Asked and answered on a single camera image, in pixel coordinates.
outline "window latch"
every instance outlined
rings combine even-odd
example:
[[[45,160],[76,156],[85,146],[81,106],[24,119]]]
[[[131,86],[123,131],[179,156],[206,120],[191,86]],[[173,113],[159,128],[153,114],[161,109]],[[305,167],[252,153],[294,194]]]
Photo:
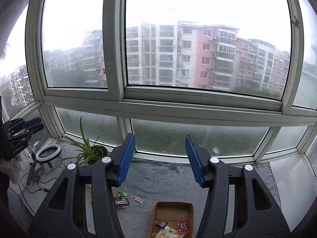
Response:
[[[296,19],[295,16],[293,16],[293,17],[291,18],[291,23],[292,23],[295,27],[298,26],[298,20]]]

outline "snack package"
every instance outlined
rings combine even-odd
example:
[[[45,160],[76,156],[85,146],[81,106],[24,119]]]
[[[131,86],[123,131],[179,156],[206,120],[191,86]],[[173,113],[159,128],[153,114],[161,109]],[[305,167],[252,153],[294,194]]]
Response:
[[[179,230],[178,230],[179,234],[188,233],[188,221],[177,220],[177,224],[179,226]]]
[[[156,227],[158,227],[158,228],[161,228],[161,229],[163,229],[163,228],[165,228],[166,227],[166,225],[167,225],[167,223],[168,222],[166,222],[166,221],[162,221],[162,220],[160,220],[160,221],[158,221],[157,223],[156,223]]]
[[[185,234],[179,234],[174,229],[166,226],[164,229],[161,229],[155,238],[183,238]]]

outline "round white pivot cap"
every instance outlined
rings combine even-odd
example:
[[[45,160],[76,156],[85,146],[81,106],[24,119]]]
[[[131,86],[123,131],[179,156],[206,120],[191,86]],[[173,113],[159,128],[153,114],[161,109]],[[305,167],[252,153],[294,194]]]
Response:
[[[245,170],[248,170],[248,171],[252,171],[253,170],[253,166],[252,165],[245,165]]]
[[[76,165],[75,165],[74,163],[70,163],[70,164],[67,166],[67,168],[68,168],[69,170],[73,170],[75,167],[76,167]]]
[[[105,156],[102,158],[102,162],[109,163],[111,161],[111,157]]]
[[[212,157],[212,158],[210,159],[210,162],[211,162],[211,163],[214,163],[214,164],[218,164],[218,163],[219,163],[219,158]]]

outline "white ring light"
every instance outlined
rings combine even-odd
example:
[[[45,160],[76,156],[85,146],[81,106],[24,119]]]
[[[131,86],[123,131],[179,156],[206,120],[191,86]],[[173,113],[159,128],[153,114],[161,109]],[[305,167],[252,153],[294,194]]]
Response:
[[[52,155],[49,155],[47,157],[39,157],[41,155],[41,153],[45,150],[45,149],[49,149],[49,148],[56,148],[56,151],[52,154]],[[59,153],[61,152],[61,146],[58,145],[58,144],[52,144],[52,145],[48,145],[48,146],[45,146],[43,148],[41,148],[37,154],[35,155],[35,158],[38,162],[40,163],[46,163],[48,161],[50,161],[51,159],[54,159]]]

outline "red candy wrapper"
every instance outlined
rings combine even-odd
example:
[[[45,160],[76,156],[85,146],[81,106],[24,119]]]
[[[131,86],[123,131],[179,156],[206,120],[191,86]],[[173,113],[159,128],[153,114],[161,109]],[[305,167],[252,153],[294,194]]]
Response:
[[[177,224],[179,226],[179,229],[178,229],[179,234],[188,233],[188,221],[177,220]]]

